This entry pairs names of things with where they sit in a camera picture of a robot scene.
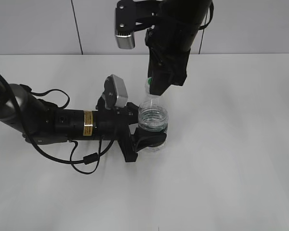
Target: white table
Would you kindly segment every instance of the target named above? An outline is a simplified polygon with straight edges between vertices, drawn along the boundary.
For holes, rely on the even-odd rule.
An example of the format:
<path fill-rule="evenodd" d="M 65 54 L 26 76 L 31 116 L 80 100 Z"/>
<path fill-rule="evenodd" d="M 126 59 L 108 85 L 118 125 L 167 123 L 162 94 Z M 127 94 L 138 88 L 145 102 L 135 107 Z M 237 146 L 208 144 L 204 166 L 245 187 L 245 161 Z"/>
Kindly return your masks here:
<path fill-rule="evenodd" d="M 93 109 L 112 73 L 139 104 L 147 60 L 0 56 L 0 73 Z M 191 55 L 188 73 L 164 94 L 164 150 L 127 164 L 115 144 L 94 175 L 45 159 L 0 123 L 0 231 L 289 231 L 289 54 Z M 72 146 L 43 149 L 68 159 Z M 96 148 L 81 142 L 75 159 Z"/>

